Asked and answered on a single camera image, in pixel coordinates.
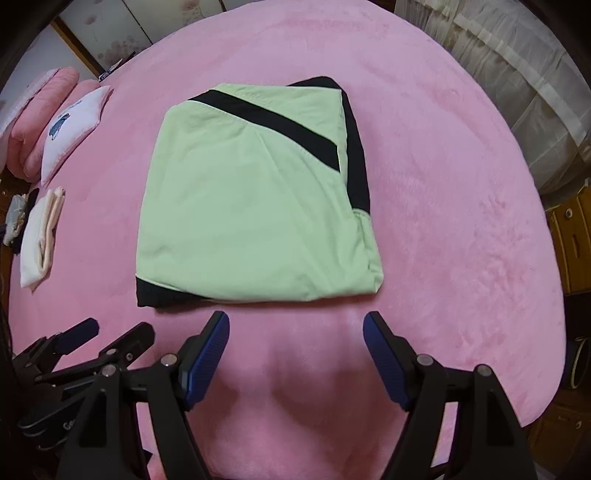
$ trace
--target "white pillow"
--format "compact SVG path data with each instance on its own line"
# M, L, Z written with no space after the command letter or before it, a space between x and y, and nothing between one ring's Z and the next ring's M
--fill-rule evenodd
M97 88L54 117L43 148L42 185L51 180L74 149L98 126L112 89L110 85Z

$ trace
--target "pink pillow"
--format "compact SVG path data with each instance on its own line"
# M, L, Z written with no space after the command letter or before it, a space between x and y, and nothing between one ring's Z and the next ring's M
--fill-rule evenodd
M59 69L21 113L8 138L7 164L15 176L25 180L31 177L22 166L33 151L41 132L76 86L79 78L80 74L72 67Z
M74 149L98 126L112 89L106 85L87 93L51 121L41 163L42 185L51 180Z
M8 138L12 132L12 127L21 116L22 111L31 101L31 99L37 94L43 86L51 80L51 78L57 73L57 69L49 70L42 75L39 75L33 82L31 82L18 102L14 104L12 110L4 121L0 124L0 171L4 169L4 165L7 162L8 156Z
M74 87L71 94L69 94L68 98L62 103L58 109L58 113L53 116L50 122L46 125L45 130L37 139L37 143L35 144L35 148L31 154L25 160L23 164L23 171L26 176L34 177L40 170L41 170L41 162L43 160L43 148L45 147L45 139L47 138L47 133L49 132L50 125L53 124L54 119L66 108L70 105L76 103L80 100L84 95L96 90L100 87L100 83L97 80L82 80L78 85Z

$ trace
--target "screw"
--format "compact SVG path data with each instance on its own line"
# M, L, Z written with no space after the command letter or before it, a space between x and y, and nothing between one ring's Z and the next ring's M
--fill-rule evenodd
M174 353L167 353L160 359L160 363L165 367L170 367L177 362L178 358Z
M100 373L102 375L104 375L105 377L111 377L111 376L115 375L116 371L117 371L117 367L114 366L113 364L109 364L109 365L105 365L103 367L103 370L100 371Z
M433 360L433 357L431 355L427 355L426 353L417 355L417 362L424 367L430 367L433 365L434 361L435 360Z
M488 365L478 365L478 367L476 367L476 371L483 377L490 377L492 375L492 370Z

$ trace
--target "blue gripper pad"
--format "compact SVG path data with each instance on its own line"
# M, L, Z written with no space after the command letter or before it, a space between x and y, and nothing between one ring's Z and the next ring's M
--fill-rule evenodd
M178 372L187 410L205 398L229 337L230 319L224 312L214 312L201 333L189 340L191 345L183 355Z
M57 335L54 350L58 355L69 355L98 334L99 323L93 318L87 318Z
M363 320L363 339L374 360L390 400L409 411L416 399L413 358L408 342L396 337L378 312L369 312Z

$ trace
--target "wall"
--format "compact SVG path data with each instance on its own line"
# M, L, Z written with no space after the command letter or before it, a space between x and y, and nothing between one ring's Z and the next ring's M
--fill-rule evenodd
M74 67L80 80L96 78L51 26L43 30L21 58L0 92L0 122L37 76L58 67Z

